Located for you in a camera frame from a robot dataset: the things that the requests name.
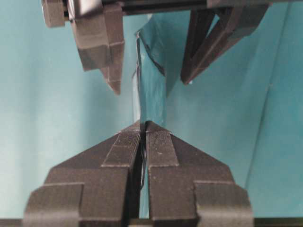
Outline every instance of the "screw head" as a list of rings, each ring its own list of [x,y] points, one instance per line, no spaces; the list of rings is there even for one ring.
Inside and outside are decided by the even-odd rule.
[[[48,27],[65,25],[63,0],[42,0],[43,15]]]

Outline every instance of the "teal wall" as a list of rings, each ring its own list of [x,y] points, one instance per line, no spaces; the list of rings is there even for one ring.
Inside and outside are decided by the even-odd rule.
[[[301,12],[300,2],[274,4],[253,35],[189,86],[179,80],[189,12],[153,19],[166,127],[227,163],[258,217],[303,216]],[[46,28],[40,0],[3,1],[0,18],[0,218],[15,218],[50,167],[133,122],[134,33],[148,17],[124,17],[119,97],[100,72],[83,72],[69,23]]]

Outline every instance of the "teal background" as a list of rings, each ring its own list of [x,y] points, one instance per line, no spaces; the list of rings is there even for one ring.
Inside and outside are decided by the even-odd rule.
[[[179,80],[189,12],[153,16],[166,127],[227,163],[257,217],[303,216],[302,12],[301,2],[274,4],[189,86]],[[19,218],[50,167],[133,122],[134,34],[148,16],[124,17],[119,97],[99,71],[83,72],[69,23],[45,26],[40,0],[3,1],[0,19],[0,218]],[[157,69],[144,59],[152,77]]]

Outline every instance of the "metal rail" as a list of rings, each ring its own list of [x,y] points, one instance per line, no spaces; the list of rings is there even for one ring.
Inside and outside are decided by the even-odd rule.
[[[21,219],[0,219],[0,227],[21,226]],[[131,219],[128,227],[152,227],[152,221]],[[303,227],[303,218],[255,218],[255,227]]]

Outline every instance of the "teal paper backdrop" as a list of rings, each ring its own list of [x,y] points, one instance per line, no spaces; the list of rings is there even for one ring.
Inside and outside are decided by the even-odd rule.
[[[99,71],[83,72],[69,23],[48,29],[40,0],[3,1],[0,218],[22,217],[30,192],[50,167],[133,122],[135,33],[148,21],[144,37],[167,82],[161,109],[166,119],[159,120],[228,164],[237,184],[248,190],[256,217],[303,216],[302,12],[302,2],[272,5],[253,35],[188,86],[179,74],[189,12],[155,14],[151,20],[124,17],[124,75],[117,97]],[[158,42],[163,48],[153,45]],[[159,72],[145,51],[141,58],[148,84]]]

